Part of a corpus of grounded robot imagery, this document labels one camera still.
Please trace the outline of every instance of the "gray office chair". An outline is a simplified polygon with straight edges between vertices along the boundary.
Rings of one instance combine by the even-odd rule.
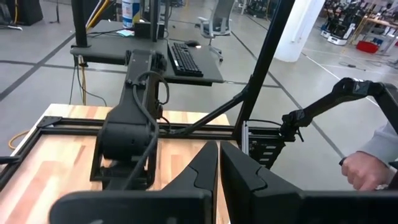
[[[206,38],[210,39],[209,46],[210,50],[217,54],[220,62],[224,60],[221,55],[221,50],[213,47],[211,41],[217,36],[227,36],[231,35],[231,16],[232,9],[234,7],[236,0],[216,0],[216,6],[211,12],[211,17],[205,19],[199,17],[200,24],[200,34]]]

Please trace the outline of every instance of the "gray sleeve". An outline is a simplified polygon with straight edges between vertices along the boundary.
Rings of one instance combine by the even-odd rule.
[[[389,162],[395,161],[398,158],[398,135],[390,122],[377,129],[373,138],[359,151],[366,152],[380,159],[387,166]]]

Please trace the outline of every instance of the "white pillar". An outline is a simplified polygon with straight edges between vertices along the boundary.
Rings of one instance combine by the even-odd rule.
[[[276,59],[284,62],[296,62],[299,59],[324,3],[325,0],[296,0],[294,2],[274,55]]]

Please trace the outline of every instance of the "concrete floor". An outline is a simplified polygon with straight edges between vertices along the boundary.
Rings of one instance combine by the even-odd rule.
[[[208,17],[212,7],[212,0],[191,0],[187,7],[173,9],[169,38],[195,39],[205,44],[206,40],[192,23],[197,22],[198,16]],[[55,19],[55,4],[42,2],[42,9],[44,21],[24,27],[23,32],[0,30],[1,156],[10,154],[8,140],[31,128],[49,104],[69,102],[73,73],[69,54],[73,42],[72,12],[70,6],[61,5],[61,24],[49,24],[48,21]],[[233,34],[213,42],[223,50],[220,72],[227,82],[212,87],[171,84],[171,99],[165,109],[210,112],[241,91],[254,70],[269,22],[237,12],[233,13],[232,20]],[[305,107],[329,93],[343,77],[398,85],[398,70],[384,65],[377,67],[368,61],[386,58],[329,44],[319,35],[318,26],[314,26],[297,63],[273,61],[253,119],[279,122],[283,114]],[[366,72],[341,66],[339,62],[353,63]],[[108,106],[116,105],[126,68],[95,63],[89,66],[98,70],[87,74],[88,91],[105,98]],[[72,104],[81,104],[76,80],[75,87]],[[88,103],[103,104],[90,96]],[[239,107],[236,107],[226,113],[231,124],[238,112]],[[343,155],[360,148],[385,122],[372,99],[340,105],[302,129],[305,142],[288,144],[272,171],[303,189],[350,190],[338,162]]]

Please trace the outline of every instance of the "computer keyboard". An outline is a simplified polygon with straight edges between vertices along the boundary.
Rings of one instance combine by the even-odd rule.
[[[193,60],[186,44],[173,43],[168,49],[175,75],[187,77],[203,77],[203,73]]]

